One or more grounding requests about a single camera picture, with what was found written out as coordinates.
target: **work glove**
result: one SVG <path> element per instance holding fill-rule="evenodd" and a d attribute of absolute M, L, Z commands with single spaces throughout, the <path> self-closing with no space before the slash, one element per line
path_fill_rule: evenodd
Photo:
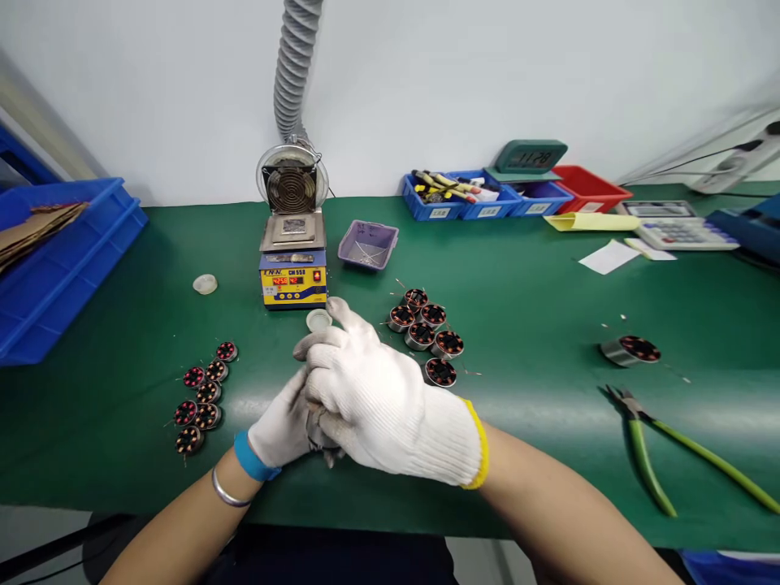
<path fill-rule="evenodd" d="M 293 350 L 306 360 L 306 400 L 318 424 L 356 462 L 392 474 L 478 488 L 488 443 L 470 402 L 425 384 L 420 365 L 382 344 L 374 328 L 338 297 L 327 312 L 341 325 Z"/>
<path fill-rule="evenodd" d="M 302 366 L 247 431 L 249 446 L 266 467 L 285 466 L 311 450 L 306 433 L 309 407 L 301 391 L 306 373 Z"/>

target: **yellow glove cuff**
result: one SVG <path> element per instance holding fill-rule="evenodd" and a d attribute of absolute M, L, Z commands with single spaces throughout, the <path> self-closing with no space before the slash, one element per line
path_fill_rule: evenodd
<path fill-rule="evenodd" d="M 490 448 L 488 447 L 488 436 L 485 435 L 485 427 L 482 426 L 482 421 L 479 420 L 477 411 L 474 410 L 474 406 L 471 404 L 471 401 L 468 401 L 465 398 L 461 398 L 461 400 L 466 403 L 466 407 L 469 409 L 471 417 L 474 419 L 474 424 L 476 425 L 477 432 L 479 433 L 479 446 L 482 448 L 482 463 L 479 465 L 479 471 L 477 472 L 477 475 L 474 476 L 474 479 L 471 480 L 471 483 L 468 485 L 462 485 L 461 488 L 469 490 L 480 489 L 482 484 L 485 483 L 485 479 L 488 478 L 488 471 L 490 470 Z"/>

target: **white container lid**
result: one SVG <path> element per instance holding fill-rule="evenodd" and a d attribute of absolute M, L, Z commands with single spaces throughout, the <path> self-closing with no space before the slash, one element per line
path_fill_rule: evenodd
<path fill-rule="evenodd" d="M 333 324 L 333 319 L 325 309 L 314 309 L 306 315 L 306 325 L 312 333 L 327 329 Z"/>
<path fill-rule="evenodd" d="M 193 282 L 193 288 L 200 294 L 211 294 L 217 289 L 217 279 L 214 275 L 200 275 Z"/>

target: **gray ribbed hose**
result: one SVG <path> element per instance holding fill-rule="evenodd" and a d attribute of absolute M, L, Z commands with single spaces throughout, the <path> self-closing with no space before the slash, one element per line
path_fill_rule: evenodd
<path fill-rule="evenodd" d="M 284 142 L 292 141 L 292 134 L 308 140 L 301 105 L 322 8 L 323 0 L 284 0 L 274 83 L 276 127 Z"/>

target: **label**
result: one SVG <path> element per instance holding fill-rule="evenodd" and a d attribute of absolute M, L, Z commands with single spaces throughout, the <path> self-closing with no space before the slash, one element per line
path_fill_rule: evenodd
<path fill-rule="evenodd" d="M 599 203 L 598 201 L 591 201 L 590 203 L 586 203 L 582 207 L 580 207 L 577 211 L 579 213 L 593 213 L 594 211 L 598 211 L 601 209 L 601 206 L 604 205 L 604 203 Z"/>
<path fill-rule="evenodd" d="M 429 219 L 442 219 L 449 215 L 450 207 L 440 207 L 439 209 L 431 210 L 431 214 L 428 215 Z"/>
<path fill-rule="evenodd" d="M 534 203 L 531 207 L 528 208 L 526 215 L 544 213 L 550 208 L 551 205 L 552 203 Z"/>
<path fill-rule="evenodd" d="M 495 217 L 498 212 L 501 211 L 501 207 L 484 207 L 479 211 L 477 217 Z"/>

